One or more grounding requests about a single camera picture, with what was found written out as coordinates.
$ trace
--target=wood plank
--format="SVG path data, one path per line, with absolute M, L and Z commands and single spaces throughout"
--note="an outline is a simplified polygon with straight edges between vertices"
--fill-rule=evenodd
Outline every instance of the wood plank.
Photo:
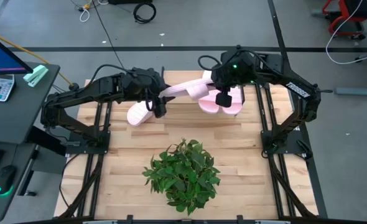
M 166 83 L 170 85 L 201 77 L 199 71 L 165 72 Z M 238 214 L 245 219 L 277 218 L 269 166 L 261 157 L 259 133 L 262 125 L 255 87 L 246 86 L 244 93 L 246 102 L 237 116 L 205 114 L 197 102 L 182 97 L 167 105 L 165 117 L 151 118 L 137 127 L 126 121 L 127 110 L 133 103 L 113 103 L 110 149 L 104 159 L 95 218 L 125 219 L 127 215 L 134 215 L 135 219 L 147 220 L 209 220 L 236 219 Z M 281 123 L 292 112 L 289 96 L 281 86 L 271 86 L 271 93 L 277 121 Z M 94 102 L 81 105 L 78 120 L 93 124 L 96 106 Z M 181 138 L 202 142 L 221 171 L 217 196 L 206 204 L 205 209 L 196 210 L 190 217 L 166 205 L 164 194 L 151 194 L 150 187 L 144 186 L 146 179 L 141 174 L 144 166 L 149 167 L 153 155 L 157 157 Z M 293 155 L 285 157 L 293 190 L 312 212 L 317 213 L 305 162 Z M 81 189 L 85 164 L 86 156 L 80 155 L 65 171 L 62 190 L 68 202 L 72 202 Z M 89 201 L 90 197 L 87 198 L 86 211 Z M 282 201 L 284 210 L 287 210 L 286 200 Z M 55 215 L 61 214 L 65 208 L 59 197 Z

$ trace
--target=concrete floor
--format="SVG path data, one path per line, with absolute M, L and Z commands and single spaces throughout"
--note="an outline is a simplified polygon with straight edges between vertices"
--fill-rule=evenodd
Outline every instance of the concrete floor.
M 98 8 L 115 46 L 226 46 L 277 47 L 267 1 L 263 0 L 155 0 L 157 16 L 150 24 L 134 22 L 130 13 L 112 5 Z M 324 0 L 275 0 L 286 47 L 324 47 L 330 35 L 328 22 L 312 17 Z M 132 11 L 135 5 L 122 7 Z M 11 0 L 0 17 L 0 35 L 23 47 L 109 47 L 94 9 L 86 23 L 67 0 Z M 367 47 L 346 38 L 331 47 Z M 221 52 L 118 52 L 126 68 L 198 70 L 203 54 Z M 37 61 L 16 53 L 26 61 Z M 61 66 L 72 82 L 82 85 L 104 63 L 118 64 L 112 52 L 38 52 Z M 332 54 L 336 60 L 353 60 L 358 54 Z M 321 88 L 367 86 L 367 62 L 337 65 L 324 53 L 289 53 L 292 69 Z M 116 72 L 104 69 L 99 77 Z M 67 89 L 57 78 L 56 85 Z M 68 113 L 75 116 L 77 108 Z M 367 220 L 367 97 L 322 95 L 318 119 L 307 125 L 329 218 Z M 38 197 L 16 197 L 3 223 L 51 218 L 60 177 L 36 173 L 29 188 Z

